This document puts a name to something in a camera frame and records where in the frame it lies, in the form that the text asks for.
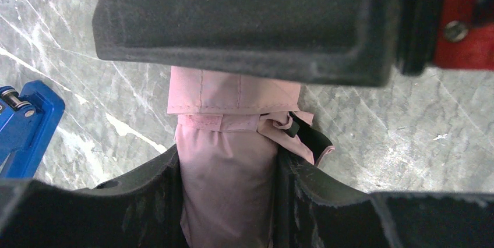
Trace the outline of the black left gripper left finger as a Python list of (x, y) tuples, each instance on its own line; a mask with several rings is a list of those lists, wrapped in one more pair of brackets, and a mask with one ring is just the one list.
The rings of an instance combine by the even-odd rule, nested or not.
[(186, 247), (176, 147), (93, 189), (1, 180), (2, 247)]

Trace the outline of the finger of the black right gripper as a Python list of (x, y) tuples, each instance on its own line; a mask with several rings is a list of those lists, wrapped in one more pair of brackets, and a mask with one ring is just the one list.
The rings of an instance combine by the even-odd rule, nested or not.
[(97, 56), (312, 84), (384, 86), (401, 0), (98, 0)]

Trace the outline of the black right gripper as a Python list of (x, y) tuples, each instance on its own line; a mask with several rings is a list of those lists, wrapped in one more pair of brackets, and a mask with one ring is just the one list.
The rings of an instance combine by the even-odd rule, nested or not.
[(403, 0), (397, 68), (493, 70), (493, 0)]

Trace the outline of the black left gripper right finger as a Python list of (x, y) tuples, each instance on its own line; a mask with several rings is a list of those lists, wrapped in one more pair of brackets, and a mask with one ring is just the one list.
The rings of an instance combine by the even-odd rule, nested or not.
[(367, 194), (280, 149), (273, 242), (275, 247), (492, 247), (493, 196)]

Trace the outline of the pink and black folding umbrella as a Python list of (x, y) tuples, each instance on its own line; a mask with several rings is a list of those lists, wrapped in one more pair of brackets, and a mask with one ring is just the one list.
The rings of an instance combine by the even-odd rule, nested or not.
[(175, 130), (189, 247), (271, 247), (276, 156), (312, 165), (334, 150), (298, 107), (301, 85), (171, 68), (167, 112)]

